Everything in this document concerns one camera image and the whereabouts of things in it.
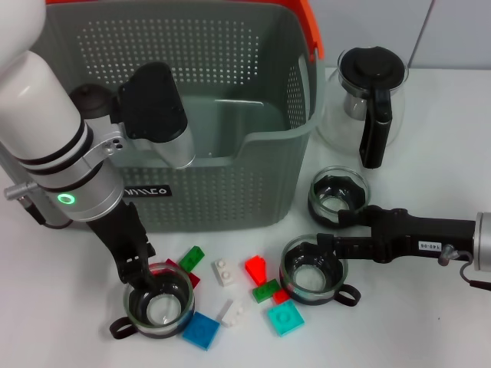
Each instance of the perforated basket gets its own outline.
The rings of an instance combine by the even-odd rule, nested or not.
[[[147,230],[248,228],[288,212],[325,74],[306,0],[276,2],[48,6],[33,51],[67,92],[85,83],[116,90],[149,61],[172,68],[196,145],[193,165],[170,169],[135,149],[114,158],[126,186],[170,186],[172,196],[127,199]]]

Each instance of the basket logo text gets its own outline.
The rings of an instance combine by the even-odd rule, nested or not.
[[[123,195],[125,198],[170,196],[170,186],[126,186]]]

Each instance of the black rim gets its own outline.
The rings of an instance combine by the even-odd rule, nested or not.
[[[87,125],[87,137],[85,139],[84,144],[80,147],[80,149],[69,159],[66,161],[60,163],[59,165],[56,165],[54,167],[50,167],[48,169],[28,169],[25,168],[25,170],[31,174],[35,175],[51,175],[51,174],[56,174],[59,173],[60,171],[63,171],[67,169],[68,167],[72,166],[74,163],[76,163],[79,159],[82,158],[82,156],[88,152],[88,150],[92,146],[92,142],[94,141],[94,132],[92,129]]]
[[[63,193],[63,192],[71,192],[72,190],[78,189],[81,186],[84,186],[88,182],[90,182],[99,172],[101,169],[102,165],[104,164],[104,161],[102,161],[99,165],[95,166],[92,171],[90,171],[86,176],[84,176],[82,179],[80,179],[77,182],[74,182],[73,184],[69,186],[64,186],[62,188],[46,188],[44,186],[39,186],[39,188],[43,189],[46,192],[51,192],[51,193]]]
[[[68,151],[70,151],[72,148],[75,147],[77,142],[82,137],[82,134],[84,133],[84,125],[85,122],[81,119],[80,126],[78,127],[78,130],[75,133],[74,137],[71,139],[71,141],[68,142],[63,148],[59,149],[55,153],[52,153],[51,155],[47,155],[40,159],[19,159],[18,157],[15,158],[19,162],[24,163],[25,165],[42,165],[45,163],[50,163],[51,161],[54,161],[56,159],[59,159],[60,157],[62,157],[64,154],[66,154]]]

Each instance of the blue lego brick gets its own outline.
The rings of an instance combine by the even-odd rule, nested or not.
[[[268,317],[279,336],[284,336],[305,323],[293,301],[286,301],[268,310]]]
[[[208,350],[215,338],[220,324],[207,316],[196,312],[183,333],[183,339]]]

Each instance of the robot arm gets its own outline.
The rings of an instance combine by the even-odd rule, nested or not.
[[[469,280],[464,269],[475,264],[477,271],[491,271],[491,214],[480,212],[476,221],[441,218],[419,218],[406,209],[385,210],[369,205],[363,211],[339,212],[342,225],[363,225],[371,228],[369,238],[319,235],[338,258],[371,259],[389,263],[407,255],[438,258],[447,266],[450,260],[466,261],[460,269],[462,279],[473,288],[491,291],[491,283]]]
[[[124,183],[108,159],[126,148],[125,134],[109,117],[106,123],[87,123],[46,62],[28,51],[41,33],[44,7],[44,0],[2,0],[0,4],[0,142],[32,178],[5,195],[28,199],[30,192],[43,190],[68,218],[86,222],[109,248],[123,283],[150,288],[148,257],[155,251],[135,206],[122,201]],[[173,85],[174,99],[167,100],[175,103],[172,75],[164,80]],[[128,82],[128,93],[134,84]],[[139,135],[137,129],[132,138],[149,140],[167,163],[182,167],[193,161],[194,151],[178,94],[177,100],[173,113],[179,121],[162,124],[156,140]],[[138,116],[131,112],[141,110],[141,105],[131,107],[127,115],[138,127]],[[153,122],[168,117],[157,112],[145,117]],[[146,128],[145,133],[152,131],[148,124]]]

